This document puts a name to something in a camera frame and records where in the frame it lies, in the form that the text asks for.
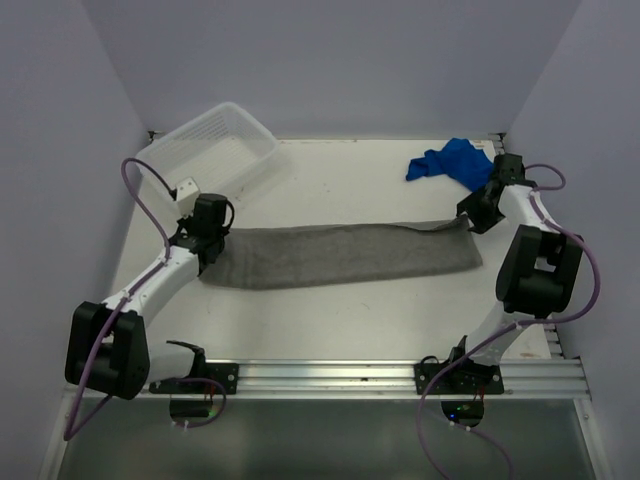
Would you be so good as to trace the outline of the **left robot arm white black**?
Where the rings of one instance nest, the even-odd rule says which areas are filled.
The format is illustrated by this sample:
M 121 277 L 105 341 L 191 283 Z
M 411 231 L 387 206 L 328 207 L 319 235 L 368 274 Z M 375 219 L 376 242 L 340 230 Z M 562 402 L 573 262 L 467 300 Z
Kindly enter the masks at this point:
M 208 379 L 204 349 L 169 340 L 150 346 L 147 329 L 185 285 L 215 263 L 235 213 L 223 195 L 201 194 L 190 216 L 178 220 L 155 263 L 127 287 L 99 302 L 83 302 L 72 315 L 65 379 L 111 397 L 135 398 L 148 383 L 174 381 L 185 392 Z

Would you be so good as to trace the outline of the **blue towel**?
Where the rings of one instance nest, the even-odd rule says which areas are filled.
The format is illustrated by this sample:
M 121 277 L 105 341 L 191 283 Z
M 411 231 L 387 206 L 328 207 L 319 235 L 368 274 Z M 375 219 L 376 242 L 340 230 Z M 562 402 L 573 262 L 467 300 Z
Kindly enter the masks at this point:
M 409 162 L 406 181 L 445 175 L 471 192 L 489 181 L 494 164 L 468 139 L 452 138 L 440 150 L 426 150 Z

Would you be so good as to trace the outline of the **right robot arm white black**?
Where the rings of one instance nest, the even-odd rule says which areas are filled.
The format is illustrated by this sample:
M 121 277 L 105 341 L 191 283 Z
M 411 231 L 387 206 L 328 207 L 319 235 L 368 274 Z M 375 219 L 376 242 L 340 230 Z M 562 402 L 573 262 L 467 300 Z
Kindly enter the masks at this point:
M 493 374 L 505 352 L 528 327 L 563 312 L 571 299 L 582 248 L 552 227 L 538 184 L 526 178 L 522 157 L 495 157 L 487 183 L 457 205 L 471 231 L 484 234 L 502 220 L 516 227 L 495 284 L 496 303 L 481 325 L 450 353 L 445 379 L 468 392 Z

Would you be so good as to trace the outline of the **grey towel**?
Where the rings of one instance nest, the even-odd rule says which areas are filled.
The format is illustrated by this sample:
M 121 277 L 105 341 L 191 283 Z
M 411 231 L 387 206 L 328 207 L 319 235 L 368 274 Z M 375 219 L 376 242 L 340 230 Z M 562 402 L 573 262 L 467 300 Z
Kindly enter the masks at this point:
M 461 217 L 234 229 L 201 280 L 264 291 L 466 272 L 483 264 L 468 228 Z

